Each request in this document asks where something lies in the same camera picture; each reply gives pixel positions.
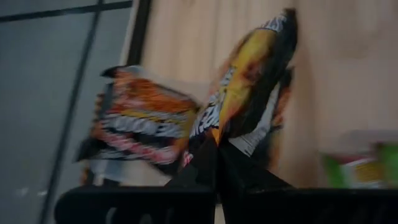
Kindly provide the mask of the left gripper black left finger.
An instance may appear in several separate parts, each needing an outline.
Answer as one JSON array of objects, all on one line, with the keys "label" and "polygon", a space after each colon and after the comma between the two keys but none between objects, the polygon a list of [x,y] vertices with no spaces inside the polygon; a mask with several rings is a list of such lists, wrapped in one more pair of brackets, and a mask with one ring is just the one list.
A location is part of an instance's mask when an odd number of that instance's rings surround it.
[{"label": "left gripper black left finger", "polygon": [[207,137],[189,164],[166,184],[177,194],[167,224],[214,224],[217,155],[215,139]]}]

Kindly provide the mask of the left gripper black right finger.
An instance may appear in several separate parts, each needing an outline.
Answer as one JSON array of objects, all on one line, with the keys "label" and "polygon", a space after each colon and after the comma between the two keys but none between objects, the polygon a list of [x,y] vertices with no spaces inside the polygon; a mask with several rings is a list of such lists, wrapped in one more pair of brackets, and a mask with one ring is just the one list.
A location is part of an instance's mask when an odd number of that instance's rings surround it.
[{"label": "left gripper black right finger", "polygon": [[226,224],[282,223],[272,194],[292,188],[229,142],[218,148],[217,187]]}]

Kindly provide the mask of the lime chili shrimp noodle packet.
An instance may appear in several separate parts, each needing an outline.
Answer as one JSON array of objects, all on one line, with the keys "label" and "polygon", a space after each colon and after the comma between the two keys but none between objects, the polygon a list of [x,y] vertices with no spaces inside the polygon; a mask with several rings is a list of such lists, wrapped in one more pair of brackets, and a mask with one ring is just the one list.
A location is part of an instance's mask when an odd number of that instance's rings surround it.
[{"label": "lime chili shrimp noodle packet", "polygon": [[329,187],[398,189],[398,141],[376,142],[368,152],[323,152],[321,160]]}]

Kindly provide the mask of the black fire noodle packet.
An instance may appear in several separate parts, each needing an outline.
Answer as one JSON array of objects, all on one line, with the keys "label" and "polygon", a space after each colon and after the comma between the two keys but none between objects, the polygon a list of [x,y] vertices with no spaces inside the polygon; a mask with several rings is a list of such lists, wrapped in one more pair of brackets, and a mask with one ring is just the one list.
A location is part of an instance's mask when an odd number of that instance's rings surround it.
[{"label": "black fire noodle packet", "polygon": [[251,30],[219,69],[215,86],[199,110],[183,163],[188,164],[212,138],[243,154],[264,155],[274,130],[282,126],[282,100],[292,80],[289,62],[297,44],[294,8]]},{"label": "black fire noodle packet", "polygon": [[116,66],[99,94],[89,135],[76,159],[142,160],[168,175],[182,166],[198,102],[144,77],[141,67]]}]

